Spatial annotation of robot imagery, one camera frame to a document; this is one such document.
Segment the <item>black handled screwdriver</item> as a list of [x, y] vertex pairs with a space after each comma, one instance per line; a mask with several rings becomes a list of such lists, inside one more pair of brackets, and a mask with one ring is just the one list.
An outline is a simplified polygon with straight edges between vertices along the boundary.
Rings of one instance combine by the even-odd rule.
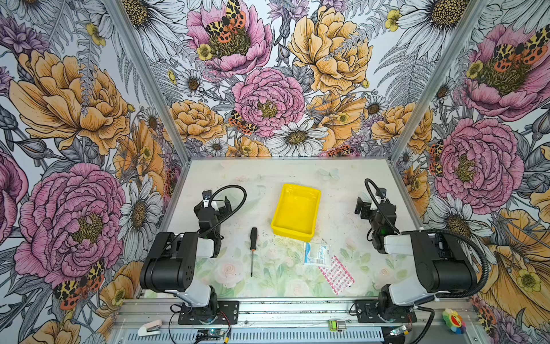
[[254, 257], [256, 252], [256, 243], [258, 239], [258, 229], [254, 226], [250, 232], [250, 251], [251, 251], [251, 271], [250, 277], [254, 276]]

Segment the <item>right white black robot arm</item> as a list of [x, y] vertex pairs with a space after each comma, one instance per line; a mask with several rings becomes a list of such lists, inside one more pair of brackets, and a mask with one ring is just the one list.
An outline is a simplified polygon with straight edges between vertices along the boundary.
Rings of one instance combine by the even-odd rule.
[[369, 199], [358, 199], [355, 212], [370, 223], [368, 242], [380, 254], [412, 257], [414, 270], [407, 279], [383, 286], [376, 301], [357, 301], [358, 320], [404, 321], [423, 304], [467, 298], [485, 287], [490, 263], [470, 237], [447, 229], [399, 230], [396, 206], [372, 179], [364, 184]]

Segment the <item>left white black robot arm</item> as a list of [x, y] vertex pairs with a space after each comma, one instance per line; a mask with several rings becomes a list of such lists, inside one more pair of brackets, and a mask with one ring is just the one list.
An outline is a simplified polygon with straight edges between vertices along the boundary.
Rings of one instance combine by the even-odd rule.
[[246, 198], [246, 189], [239, 185], [206, 190], [193, 208], [198, 229], [156, 235], [140, 272], [140, 286], [180, 300], [179, 325], [237, 324], [239, 302], [220, 301], [215, 288], [195, 276], [195, 268], [197, 260], [219, 256], [221, 225], [242, 208]]

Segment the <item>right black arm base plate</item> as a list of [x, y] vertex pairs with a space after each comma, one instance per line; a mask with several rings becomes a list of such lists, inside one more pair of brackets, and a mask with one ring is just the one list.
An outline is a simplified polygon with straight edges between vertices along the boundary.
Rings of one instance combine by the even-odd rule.
[[387, 308], [379, 306], [377, 300], [356, 300], [349, 309], [359, 323], [416, 323], [417, 316], [410, 307], [395, 306]]

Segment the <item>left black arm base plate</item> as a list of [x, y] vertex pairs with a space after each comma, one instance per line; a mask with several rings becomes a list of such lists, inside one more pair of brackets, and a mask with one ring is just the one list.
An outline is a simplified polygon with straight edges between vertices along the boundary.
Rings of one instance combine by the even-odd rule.
[[240, 302], [217, 301], [203, 308], [184, 308], [178, 317], [179, 325], [236, 325]]

